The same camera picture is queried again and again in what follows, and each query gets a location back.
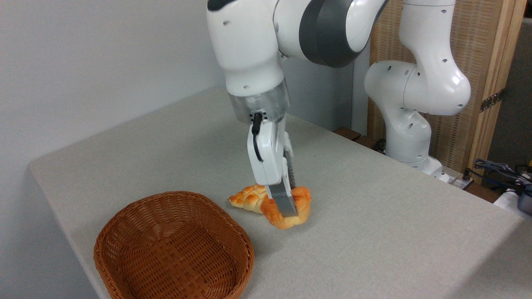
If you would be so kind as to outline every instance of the woven panel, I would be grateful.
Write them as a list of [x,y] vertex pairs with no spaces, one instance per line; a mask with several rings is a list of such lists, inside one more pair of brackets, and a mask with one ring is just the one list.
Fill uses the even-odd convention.
[[94,261],[114,299],[238,298],[253,269],[244,230],[207,197],[166,192],[102,229]]
[[[401,45],[398,31],[401,0],[390,0],[377,21],[371,36],[371,63],[380,60],[415,62],[413,55]],[[456,0],[451,30],[451,50],[460,70],[471,83],[471,99],[465,109],[454,117],[423,114],[430,123],[430,155],[444,166],[462,171],[469,153],[483,91],[502,0]],[[385,125],[377,106],[368,106],[368,136],[385,138]]]

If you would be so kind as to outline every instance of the wooden block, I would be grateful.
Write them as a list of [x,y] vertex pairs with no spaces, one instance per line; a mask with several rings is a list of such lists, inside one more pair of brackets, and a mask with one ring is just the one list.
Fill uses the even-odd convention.
[[485,201],[494,203],[497,198],[499,198],[499,194],[493,190],[490,190],[480,184],[477,184],[476,182],[471,184],[467,189],[466,192],[471,193],[472,195],[476,195]]
[[376,140],[373,140],[367,136],[361,136],[359,139],[355,140],[355,142],[368,148],[373,148],[377,143]]
[[345,137],[349,140],[352,140],[352,141],[355,141],[357,139],[360,138],[360,136],[362,136],[362,134],[358,133],[358,132],[355,132],[351,129],[348,129],[346,127],[339,127],[338,129],[334,130],[334,133],[342,136],[342,137]]

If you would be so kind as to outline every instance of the black cable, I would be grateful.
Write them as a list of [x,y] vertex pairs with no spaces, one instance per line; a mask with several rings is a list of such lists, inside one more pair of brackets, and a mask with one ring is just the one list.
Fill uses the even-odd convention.
[[486,176],[483,176],[483,175],[481,175],[479,173],[474,172],[470,168],[466,168],[466,170],[468,170],[470,173],[474,174],[475,176],[481,177],[481,178],[483,178],[483,179],[485,179],[485,180],[487,180],[487,181],[489,181],[489,182],[491,182],[493,184],[496,184],[496,185],[499,185],[499,186],[502,186],[502,187],[506,187],[506,188],[509,188],[509,189],[513,189],[515,191],[523,192],[526,195],[532,197],[532,192],[530,190],[526,189],[526,188],[521,188],[521,187],[519,187],[518,185],[515,185],[515,184],[511,185],[511,184],[507,184],[507,183],[504,183],[504,182],[495,181],[495,180],[493,180],[491,178],[488,178]]
[[255,113],[253,116],[253,125],[251,126],[251,133],[253,134],[253,147],[255,148],[255,154],[259,161],[264,162],[259,152],[259,146],[257,145],[257,135],[261,131],[262,113]]

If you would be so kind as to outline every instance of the white wall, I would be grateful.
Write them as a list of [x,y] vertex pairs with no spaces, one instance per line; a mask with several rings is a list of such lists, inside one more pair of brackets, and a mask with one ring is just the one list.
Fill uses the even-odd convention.
[[368,133],[368,94],[364,89],[365,74],[369,69],[369,43],[353,63],[353,110],[351,129],[362,135]]
[[[27,165],[223,86],[205,2],[0,2],[0,298],[95,297]],[[286,72],[293,112],[349,125],[351,85],[337,84],[349,71],[289,62]]]

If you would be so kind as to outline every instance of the croissant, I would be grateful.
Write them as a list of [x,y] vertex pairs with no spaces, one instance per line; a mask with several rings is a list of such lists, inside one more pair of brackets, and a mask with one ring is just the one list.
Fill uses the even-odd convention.
[[255,184],[244,188],[241,192],[231,196],[229,202],[234,207],[264,214],[270,223],[279,229],[287,229],[307,221],[310,215],[310,202],[312,197],[306,187],[292,189],[292,197],[297,210],[297,216],[284,217],[277,208],[264,186]]

